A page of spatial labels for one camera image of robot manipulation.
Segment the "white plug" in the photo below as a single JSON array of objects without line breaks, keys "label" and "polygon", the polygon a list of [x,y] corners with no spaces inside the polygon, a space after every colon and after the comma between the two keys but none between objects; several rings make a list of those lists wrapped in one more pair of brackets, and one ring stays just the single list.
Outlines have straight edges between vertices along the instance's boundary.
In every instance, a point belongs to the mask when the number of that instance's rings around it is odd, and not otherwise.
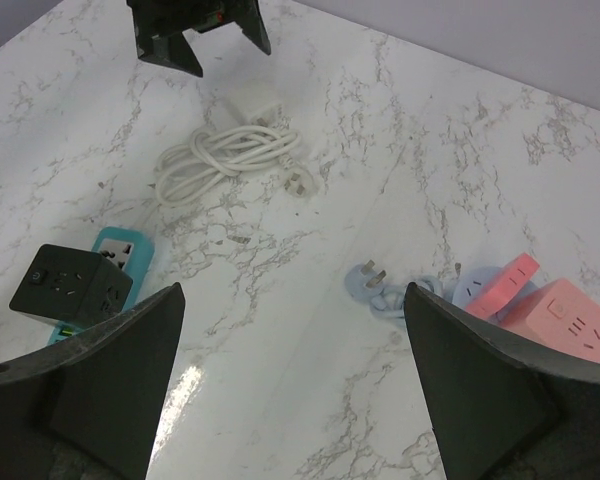
[{"label": "white plug", "polygon": [[273,127],[284,114],[280,95],[267,82],[251,81],[233,89],[223,99],[223,105],[241,125]]}]

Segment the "blue round power strip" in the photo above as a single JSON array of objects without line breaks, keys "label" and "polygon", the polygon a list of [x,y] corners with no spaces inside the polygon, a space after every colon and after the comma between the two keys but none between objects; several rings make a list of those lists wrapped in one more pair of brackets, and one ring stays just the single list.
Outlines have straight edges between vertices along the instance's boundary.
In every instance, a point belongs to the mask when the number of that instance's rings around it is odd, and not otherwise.
[{"label": "blue round power strip", "polygon": [[[498,266],[478,267],[460,276],[449,285],[432,275],[422,275],[411,280],[412,283],[430,293],[448,301],[452,305],[468,312],[466,307],[479,290],[486,285],[501,269]],[[385,281],[386,272],[378,271],[373,261],[354,266],[344,278],[344,287],[350,297],[369,307],[373,316],[392,322],[405,319],[404,304],[407,287],[393,285]],[[497,324],[504,319],[524,297],[537,290],[532,278],[514,299],[497,314],[485,321]]]}]

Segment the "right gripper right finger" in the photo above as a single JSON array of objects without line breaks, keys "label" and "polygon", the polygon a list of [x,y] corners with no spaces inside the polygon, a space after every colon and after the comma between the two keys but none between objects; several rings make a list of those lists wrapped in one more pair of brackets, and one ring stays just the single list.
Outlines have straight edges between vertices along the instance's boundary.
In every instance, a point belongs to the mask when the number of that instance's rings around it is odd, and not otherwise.
[{"label": "right gripper right finger", "polygon": [[405,322],[449,479],[600,479],[600,364],[410,283]]}]

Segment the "pink plug adapter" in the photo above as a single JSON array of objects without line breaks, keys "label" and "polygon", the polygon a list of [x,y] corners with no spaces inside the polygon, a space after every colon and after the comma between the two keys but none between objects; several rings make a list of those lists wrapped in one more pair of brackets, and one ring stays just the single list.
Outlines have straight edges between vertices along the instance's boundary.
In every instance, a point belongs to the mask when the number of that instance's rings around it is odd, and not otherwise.
[{"label": "pink plug adapter", "polygon": [[497,314],[525,287],[538,269],[536,260],[527,253],[520,254],[472,297],[466,310],[483,320]]}]

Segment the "black cube plug adapter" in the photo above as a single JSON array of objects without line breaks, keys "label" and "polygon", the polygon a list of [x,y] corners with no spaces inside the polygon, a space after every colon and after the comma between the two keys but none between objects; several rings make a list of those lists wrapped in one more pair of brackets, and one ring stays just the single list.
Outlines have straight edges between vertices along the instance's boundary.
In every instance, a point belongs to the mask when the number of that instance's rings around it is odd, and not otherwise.
[{"label": "black cube plug adapter", "polygon": [[89,329],[119,314],[132,286],[132,278],[99,253],[44,244],[9,308],[49,324]]}]

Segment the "pink cube socket adapter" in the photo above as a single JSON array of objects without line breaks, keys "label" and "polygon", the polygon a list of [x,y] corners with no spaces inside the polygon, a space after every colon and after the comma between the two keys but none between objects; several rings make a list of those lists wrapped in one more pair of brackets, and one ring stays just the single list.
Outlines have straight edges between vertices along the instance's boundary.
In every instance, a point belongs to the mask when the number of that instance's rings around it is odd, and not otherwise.
[{"label": "pink cube socket adapter", "polygon": [[600,363],[600,305],[565,278],[524,297],[500,327],[556,351]]}]

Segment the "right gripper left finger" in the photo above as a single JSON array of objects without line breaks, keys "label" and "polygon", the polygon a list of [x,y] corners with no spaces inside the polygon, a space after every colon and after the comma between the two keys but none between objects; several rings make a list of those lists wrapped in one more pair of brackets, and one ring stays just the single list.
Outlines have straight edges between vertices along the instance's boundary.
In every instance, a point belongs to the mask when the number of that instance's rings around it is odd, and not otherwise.
[{"label": "right gripper left finger", "polygon": [[0,363],[0,479],[143,479],[184,319],[175,283]]}]

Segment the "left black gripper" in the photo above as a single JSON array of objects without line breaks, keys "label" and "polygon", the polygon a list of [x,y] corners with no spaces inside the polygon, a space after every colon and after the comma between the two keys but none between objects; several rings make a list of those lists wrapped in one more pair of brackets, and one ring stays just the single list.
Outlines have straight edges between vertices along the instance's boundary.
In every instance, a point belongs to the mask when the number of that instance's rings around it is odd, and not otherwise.
[{"label": "left black gripper", "polygon": [[137,56],[145,63],[202,78],[202,66],[181,33],[206,33],[231,23],[264,54],[271,54],[258,0],[135,0],[127,1],[127,6],[139,34]]}]

